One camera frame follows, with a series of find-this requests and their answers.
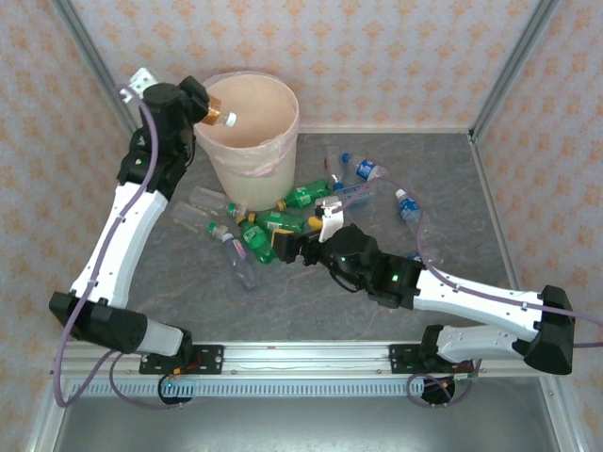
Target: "gray floor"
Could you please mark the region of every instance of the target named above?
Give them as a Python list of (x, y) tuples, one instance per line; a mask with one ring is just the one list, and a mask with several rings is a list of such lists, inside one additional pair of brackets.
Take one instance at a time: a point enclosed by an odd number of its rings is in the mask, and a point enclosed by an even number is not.
[[(420, 195), (431, 222), (426, 243), (444, 258), (443, 270), (482, 283), (507, 284), (465, 136), (300, 135), (297, 185), (323, 177), (328, 144), (385, 165), (393, 178)], [(346, 182), (351, 185), (360, 179), (352, 175)], [(173, 200), (185, 200), (195, 185), (220, 189), (203, 152)], [(351, 217), (377, 238), (382, 250), (409, 254), (415, 251), (413, 237), (399, 218), (394, 191), (392, 186), (378, 186), (375, 202)], [(174, 224), (170, 209), (155, 225), (142, 253), (128, 308), (189, 329), (195, 341), (418, 340), (425, 326), (433, 323), (469, 325), (449, 315), (380, 308), (364, 294), (343, 291), (323, 267), (302, 263), (253, 262), (262, 285), (246, 292), (226, 271), (221, 243)], [(237, 234), (231, 218), (224, 222)]]
[(175, 412), (83, 397), (55, 452), (555, 452), (538, 379), (480, 379), (454, 407), (403, 397), (208, 398)]

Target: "bottle label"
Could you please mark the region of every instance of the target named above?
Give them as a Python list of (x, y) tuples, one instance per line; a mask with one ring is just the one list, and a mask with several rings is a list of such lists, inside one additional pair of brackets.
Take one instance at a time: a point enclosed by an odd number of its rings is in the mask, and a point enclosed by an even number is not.
[(253, 226), (243, 234), (243, 240), (247, 242), (249, 248), (255, 250), (266, 241), (266, 235), (259, 226)]
[(406, 198), (399, 204), (399, 213), (404, 219), (417, 210), (418, 204), (412, 198)]
[(281, 220), (281, 214), (278, 212), (272, 212), (266, 221), (266, 227), (268, 229), (279, 229), (282, 225), (283, 221)]
[(295, 189), (295, 199), (298, 201), (300, 207), (304, 207), (312, 202), (312, 198), (310, 197), (310, 190), (308, 190), (305, 186), (301, 186)]
[(239, 242), (238, 240), (234, 239), (233, 243), (235, 244), (236, 252), (238, 252), (239, 257), (241, 259), (245, 259), (247, 257), (247, 253), (245, 252), (245, 249), (243, 248), (243, 245), (241, 245), (241, 242)]
[(376, 166), (377, 164), (375, 162), (371, 162), (370, 160), (365, 159), (360, 165), (358, 165), (358, 170), (356, 171), (356, 174), (358, 174), (360, 177), (368, 179), (368, 175), (371, 171), (373, 171), (373, 168), (375, 168)]

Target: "patterned wallpaper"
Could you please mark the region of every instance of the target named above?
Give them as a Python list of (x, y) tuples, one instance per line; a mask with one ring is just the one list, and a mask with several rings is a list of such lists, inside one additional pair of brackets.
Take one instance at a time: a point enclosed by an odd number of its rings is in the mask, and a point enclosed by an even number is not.
[(0, 2), (0, 448), (24, 450), (57, 346), (48, 311), (92, 251), (127, 146), (47, 0)]
[(472, 125), (537, 0), (74, 0), (116, 79), (252, 69), (305, 127)]
[[(603, 10), (566, 0), (481, 144), (522, 283), (603, 317)], [(603, 330), (578, 323), (578, 340)], [(579, 350), (581, 420), (603, 444), (603, 350)]]

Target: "soda bottle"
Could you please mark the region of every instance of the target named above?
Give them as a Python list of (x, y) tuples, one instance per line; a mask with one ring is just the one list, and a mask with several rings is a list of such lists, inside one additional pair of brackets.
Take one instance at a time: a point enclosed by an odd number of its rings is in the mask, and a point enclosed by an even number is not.
[(331, 194), (328, 184), (326, 179), (318, 179), (307, 186), (293, 188), (288, 195), (277, 201), (276, 205), (279, 210), (285, 210), (290, 207), (300, 208), (309, 205), (318, 198), (324, 198)]
[(269, 234), (272, 234), (272, 231), (275, 229), (287, 229), (294, 233), (303, 234), (303, 228), (305, 227), (305, 218), (284, 214), (282, 212), (249, 214), (247, 220), (250, 223), (257, 224)]
[(258, 261), (269, 264), (276, 257), (266, 233), (256, 224), (251, 224), (242, 215), (236, 219), (236, 224), (241, 228), (245, 243), (250, 248)]

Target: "clear plastic bottle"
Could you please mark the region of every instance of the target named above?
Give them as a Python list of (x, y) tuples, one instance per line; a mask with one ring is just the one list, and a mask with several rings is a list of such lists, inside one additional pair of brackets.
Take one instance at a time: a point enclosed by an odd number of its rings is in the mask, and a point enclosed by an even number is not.
[(188, 202), (195, 207), (199, 207), (211, 215), (217, 217), (219, 215), (228, 214), (231, 217), (238, 217), (247, 213), (247, 207), (241, 204), (231, 202), (224, 193), (195, 186), (188, 196)]
[(190, 229), (193, 233), (205, 231), (213, 219), (204, 210), (182, 201), (177, 202), (173, 207), (171, 217), (176, 223)]
[(235, 204), (234, 202), (231, 202), (228, 204), (226, 213), (232, 218), (238, 218), (241, 216), (245, 217), (247, 215), (247, 207), (242, 204)]
[(398, 198), (398, 209), (400, 216), (409, 227), (413, 235), (416, 235), (418, 221), (421, 218), (421, 211), (418, 208), (418, 204), (402, 189), (396, 192), (396, 198)]
[[(334, 192), (334, 194), (341, 202), (345, 203), (349, 198), (354, 196), (363, 185), (364, 184), (358, 184), (357, 186), (346, 186), (339, 188)], [(350, 204), (350, 207), (361, 207), (363, 205), (367, 205), (370, 203), (372, 196), (373, 192), (370, 190), (370, 188), (368, 188), (358, 195), (358, 198), (356, 198), (353, 203)]]
[(253, 289), (259, 285), (259, 280), (253, 271), (251, 262), (247, 260), (247, 253), (243, 245), (232, 234), (228, 233), (228, 228), (224, 225), (210, 223), (207, 231), (222, 241), (224, 256), (229, 267), (247, 289)]
[(345, 164), (351, 165), (356, 169), (356, 174), (363, 179), (367, 179), (368, 181), (370, 181), (373, 177), (387, 176), (388, 174), (387, 169), (360, 155), (344, 153), (341, 155), (341, 161)]
[(327, 155), (324, 157), (324, 171), (327, 181), (333, 186), (333, 191), (343, 188), (344, 170), (341, 164), (341, 152), (336, 146), (327, 146)]

